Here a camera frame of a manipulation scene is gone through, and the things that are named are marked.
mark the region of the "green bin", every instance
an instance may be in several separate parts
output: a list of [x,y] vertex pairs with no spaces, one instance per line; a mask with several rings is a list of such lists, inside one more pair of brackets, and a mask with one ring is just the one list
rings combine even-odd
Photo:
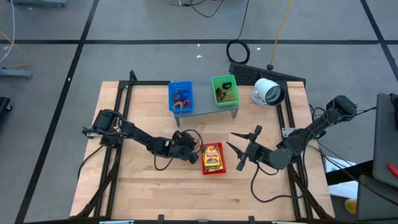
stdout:
[[[236,86],[236,81],[235,81],[234,75],[213,77],[213,78],[211,78],[211,82],[213,83],[213,94],[214,94],[214,99],[216,101],[217,106],[219,106],[219,107],[232,106],[232,105],[236,105],[239,103],[239,91],[238,91],[238,87]],[[228,89],[227,91],[231,91],[231,94],[229,94],[229,96],[233,96],[234,101],[219,103],[219,102],[217,102],[216,89],[222,88],[223,83],[228,83],[228,82],[231,82],[232,85],[231,85],[231,88]]]

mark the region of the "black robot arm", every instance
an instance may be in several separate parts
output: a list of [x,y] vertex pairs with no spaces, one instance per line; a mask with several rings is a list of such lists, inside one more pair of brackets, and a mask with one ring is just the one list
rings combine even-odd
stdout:
[[227,142],[229,146],[237,153],[240,162],[237,170],[242,170],[247,158],[251,162],[262,162],[275,169],[285,169],[289,163],[295,162],[301,155],[308,142],[317,137],[327,127],[338,124],[342,121],[351,121],[356,115],[356,105],[345,96],[337,96],[326,105],[326,113],[316,119],[306,128],[298,129],[284,138],[275,151],[256,143],[256,139],[261,132],[262,127],[257,125],[254,133],[236,134],[250,140],[245,152],[242,152],[236,146]]
[[[118,119],[118,127],[112,127],[114,119]],[[198,155],[194,151],[198,143],[186,131],[174,132],[172,139],[152,137],[113,110],[99,111],[92,127],[83,129],[83,134],[86,136],[92,136],[93,133],[102,135],[100,144],[106,147],[114,147],[119,139],[133,139],[145,145],[147,150],[156,156],[173,157],[190,161],[192,164],[198,160]]]

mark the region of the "perforated metal shelf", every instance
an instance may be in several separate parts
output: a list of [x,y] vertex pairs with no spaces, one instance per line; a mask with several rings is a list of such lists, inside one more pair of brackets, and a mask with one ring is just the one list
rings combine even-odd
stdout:
[[[239,105],[234,106],[217,106],[213,93],[213,85],[211,80],[188,80],[193,84],[193,103],[195,108],[191,113],[174,114],[177,125],[180,126],[179,118],[197,116],[202,114],[218,113],[223,111],[231,111],[232,117],[236,117]],[[182,80],[175,80],[172,82],[182,82]]]

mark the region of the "gray carpet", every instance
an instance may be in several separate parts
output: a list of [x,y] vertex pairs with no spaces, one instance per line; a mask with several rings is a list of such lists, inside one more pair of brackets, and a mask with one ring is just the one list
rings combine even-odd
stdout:
[[[93,1],[70,0],[65,8],[16,6],[18,39],[75,39],[83,31]],[[251,1],[242,39],[273,39],[288,1]],[[210,14],[218,1],[198,6]],[[386,39],[398,39],[396,1],[368,1]],[[88,39],[233,39],[239,34],[245,1],[229,0],[211,19],[169,1],[100,0]],[[10,34],[11,7],[0,1],[0,29]],[[359,1],[294,1],[282,39],[376,40]],[[0,96],[14,111],[0,134],[0,223],[12,223],[21,205],[49,128],[76,45],[21,45],[34,58],[31,80],[0,79]],[[83,160],[86,138],[101,82],[123,80],[133,69],[139,80],[171,80],[228,74],[225,44],[85,45],[68,92],[27,222],[66,218]],[[272,45],[251,44],[248,65],[265,68]],[[398,46],[389,46],[398,57]],[[232,47],[242,59],[244,51]],[[25,63],[16,49],[1,65]],[[307,79],[308,100],[325,107],[346,95],[367,109],[376,94],[398,91],[380,45],[278,45],[275,71]],[[374,112],[328,130],[321,143],[349,161],[373,156]]]

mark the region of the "red handle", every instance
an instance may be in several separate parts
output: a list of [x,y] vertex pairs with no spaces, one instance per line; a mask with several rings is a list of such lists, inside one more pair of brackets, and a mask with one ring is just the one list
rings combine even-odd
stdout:
[[394,174],[394,176],[398,177],[398,167],[396,167],[396,166],[394,166],[392,164],[389,164],[388,165],[388,169],[390,170],[390,172],[392,174]]

